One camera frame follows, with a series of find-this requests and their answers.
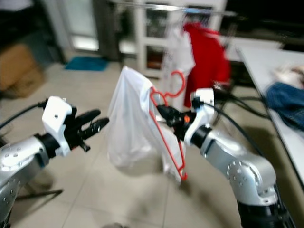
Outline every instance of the white cloth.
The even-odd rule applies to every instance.
[[[161,91],[177,93],[181,86],[180,77],[171,76],[171,72],[178,70],[182,72],[187,81],[188,75],[195,66],[191,39],[188,32],[184,31],[180,26],[168,29],[167,33],[167,49],[161,65]],[[186,89],[178,97],[169,100],[169,104],[179,111],[184,109]]]
[[[126,66],[123,68],[108,110],[110,122],[105,127],[108,158],[116,167],[131,167],[140,159],[160,153],[164,172],[173,174],[180,182],[181,178],[149,114],[149,110],[157,113],[150,100],[152,86],[151,81],[140,73]],[[180,167],[177,138],[164,126],[161,130]]]

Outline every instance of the cardboard box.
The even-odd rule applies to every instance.
[[[25,74],[17,83],[11,86],[5,95],[15,98],[15,97],[27,97],[35,92],[44,83],[44,76],[39,69],[36,67]]]
[[[36,67],[36,61],[25,45],[17,44],[6,49],[0,54],[0,91],[8,89]]]

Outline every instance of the metal rod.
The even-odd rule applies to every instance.
[[[111,3],[115,3],[121,6],[126,7],[134,7],[134,8],[144,8],[149,10],[159,10],[159,11],[182,11],[185,13],[199,13],[199,14],[212,14],[212,15],[220,15],[225,17],[235,17],[237,13],[232,11],[213,11],[211,9],[199,9],[199,8],[189,8],[189,7],[181,7],[181,6],[169,6],[169,5],[156,5],[156,4],[148,4],[148,3],[138,3],[138,2],[126,2],[119,0],[110,0]]]

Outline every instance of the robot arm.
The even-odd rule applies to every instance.
[[[46,167],[51,158],[67,156],[78,146],[84,151],[90,150],[84,140],[109,122],[108,118],[92,122],[100,114],[99,110],[75,117],[76,111],[65,100],[50,97],[42,117],[46,133],[0,149],[0,224],[9,216],[19,189]],[[89,127],[82,130],[87,123]]]
[[[200,89],[192,97],[195,112],[180,113],[164,105],[159,105],[158,110],[180,140],[200,148],[200,154],[229,180],[243,228],[286,227],[287,213],[278,204],[273,166],[209,127],[213,110],[203,104],[213,102],[213,91]]]

